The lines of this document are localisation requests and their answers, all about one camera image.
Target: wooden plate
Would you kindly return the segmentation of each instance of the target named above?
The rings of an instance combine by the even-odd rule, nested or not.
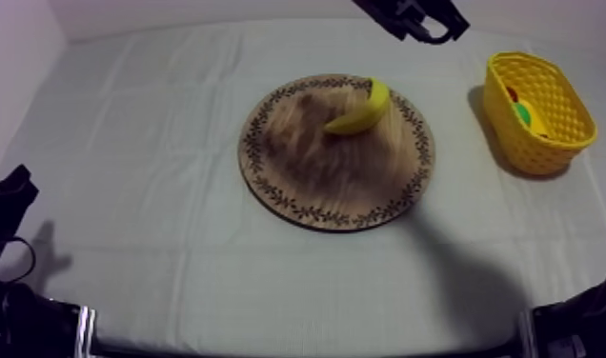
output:
[[[372,82],[344,74],[293,81],[250,114],[238,145],[252,193],[278,216],[309,229],[355,231],[389,222],[425,191],[434,140],[421,114],[391,90],[385,116],[354,136],[323,125],[370,95]]]

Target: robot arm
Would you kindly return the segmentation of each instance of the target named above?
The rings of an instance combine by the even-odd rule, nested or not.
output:
[[[374,21],[399,40],[410,34],[416,41],[441,45],[457,40],[470,24],[461,16],[452,0],[353,0]],[[432,37],[421,24],[426,16],[443,25],[447,31]]]

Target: red toy fruit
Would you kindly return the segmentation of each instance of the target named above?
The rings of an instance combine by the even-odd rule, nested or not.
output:
[[[505,89],[508,90],[510,98],[512,98],[512,102],[518,102],[518,94],[516,94],[516,91],[511,87],[506,87]]]

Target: banana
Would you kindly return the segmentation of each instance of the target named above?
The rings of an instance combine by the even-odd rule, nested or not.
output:
[[[390,90],[374,78],[370,78],[370,81],[372,93],[368,101],[362,107],[334,118],[323,130],[332,134],[352,135],[374,127],[381,120],[390,103]]]

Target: yellow plastic basket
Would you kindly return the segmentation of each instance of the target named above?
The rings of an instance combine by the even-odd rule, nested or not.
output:
[[[547,138],[523,123],[506,87],[540,114]],[[501,52],[488,61],[483,106],[508,161],[545,175],[564,169],[596,139],[596,124],[561,70],[531,54]]]

